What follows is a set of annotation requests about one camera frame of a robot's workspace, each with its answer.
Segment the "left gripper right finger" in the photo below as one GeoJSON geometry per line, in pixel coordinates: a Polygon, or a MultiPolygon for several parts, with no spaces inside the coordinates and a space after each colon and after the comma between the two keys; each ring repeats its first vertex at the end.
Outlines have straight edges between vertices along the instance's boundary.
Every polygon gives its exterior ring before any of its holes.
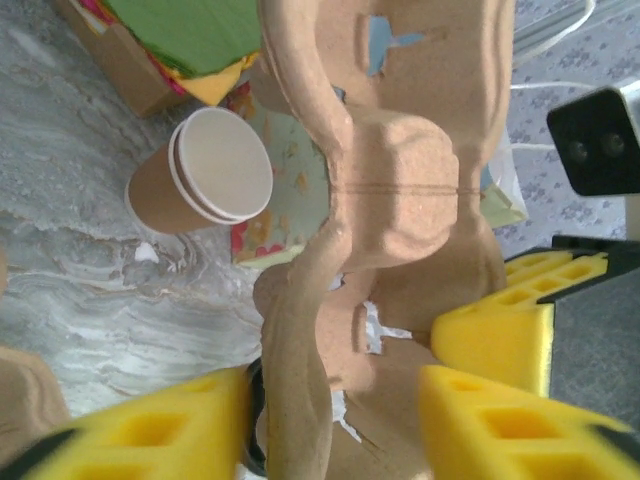
{"type": "Polygon", "coordinates": [[[639,435],[595,412],[439,365],[419,380],[437,479],[636,479],[639,435]]]}

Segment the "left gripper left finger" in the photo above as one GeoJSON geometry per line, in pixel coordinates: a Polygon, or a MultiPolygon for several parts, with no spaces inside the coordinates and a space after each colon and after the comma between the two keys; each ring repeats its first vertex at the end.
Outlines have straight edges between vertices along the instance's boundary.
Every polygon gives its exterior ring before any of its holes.
{"type": "Polygon", "coordinates": [[[234,479],[249,386],[222,369],[77,418],[9,462],[12,479],[234,479]]]}

